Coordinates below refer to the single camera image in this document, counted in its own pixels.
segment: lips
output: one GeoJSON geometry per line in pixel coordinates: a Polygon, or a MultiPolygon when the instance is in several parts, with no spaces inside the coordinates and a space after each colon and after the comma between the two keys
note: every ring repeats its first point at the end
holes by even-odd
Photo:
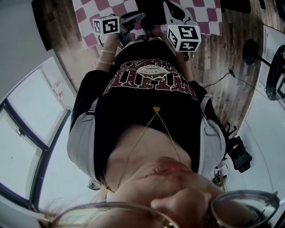
{"type": "Polygon", "coordinates": [[[186,165],[177,161],[163,161],[158,163],[147,176],[153,175],[171,175],[173,173],[190,173],[191,170],[186,165]]]}

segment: round black base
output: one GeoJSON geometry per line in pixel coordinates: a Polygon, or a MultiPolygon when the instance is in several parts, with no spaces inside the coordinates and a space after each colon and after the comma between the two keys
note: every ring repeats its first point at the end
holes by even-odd
{"type": "Polygon", "coordinates": [[[257,59],[254,55],[258,55],[258,49],[258,45],[254,40],[246,41],[242,50],[242,58],[246,64],[251,65],[256,62],[257,59]]]}

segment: neck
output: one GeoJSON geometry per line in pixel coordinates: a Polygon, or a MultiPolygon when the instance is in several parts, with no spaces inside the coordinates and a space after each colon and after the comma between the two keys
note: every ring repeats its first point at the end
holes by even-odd
{"type": "MultiPolygon", "coordinates": [[[[145,126],[142,125],[132,125],[127,128],[109,156],[106,166],[106,182],[113,191],[117,190],[120,179],[121,185],[147,162],[154,161],[163,156],[178,160],[177,153],[169,136],[152,128],[146,129],[145,134],[133,149],[144,128],[145,126]]],[[[174,143],[181,162],[190,167],[191,159],[189,155],[176,142],[174,143]]]]}

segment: wooden floor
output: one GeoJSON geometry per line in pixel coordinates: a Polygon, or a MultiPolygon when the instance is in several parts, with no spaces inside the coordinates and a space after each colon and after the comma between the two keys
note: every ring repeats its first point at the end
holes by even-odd
{"type": "MultiPolygon", "coordinates": [[[[84,75],[96,68],[98,50],[81,49],[81,36],[77,26],[72,0],[36,0],[41,22],[51,47],[57,53],[75,89],[84,75]]],[[[223,35],[202,36],[199,50],[191,60],[195,80],[205,86],[224,76],[234,66],[237,78],[255,86],[261,62],[248,66],[242,59],[245,41],[254,39],[262,55],[263,24],[284,32],[284,22],[277,13],[273,0],[266,1],[262,10],[259,1],[250,0],[252,12],[244,14],[226,10],[223,13],[223,35]]],[[[213,105],[221,122],[239,127],[250,104],[253,89],[245,83],[227,76],[207,88],[213,95],[213,105]]]]}

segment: checkered tablecloth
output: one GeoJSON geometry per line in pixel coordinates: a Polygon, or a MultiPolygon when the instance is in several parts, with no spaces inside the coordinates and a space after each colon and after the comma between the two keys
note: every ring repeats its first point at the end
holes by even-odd
{"type": "MultiPolygon", "coordinates": [[[[222,13],[220,0],[172,0],[181,4],[191,13],[193,20],[200,27],[202,34],[222,34],[222,13]]],[[[82,48],[97,45],[98,37],[94,34],[93,19],[114,13],[121,16],[127,12],[138,10],[135,0],[73,0],[73,6],[82,36],[82,48]]],[[[166,25],[156,26],[154,33],[164,32],[166,25]]],[[[131,31],[132,36],[145,34],[142,27],[137,24],[131,31]]]]}

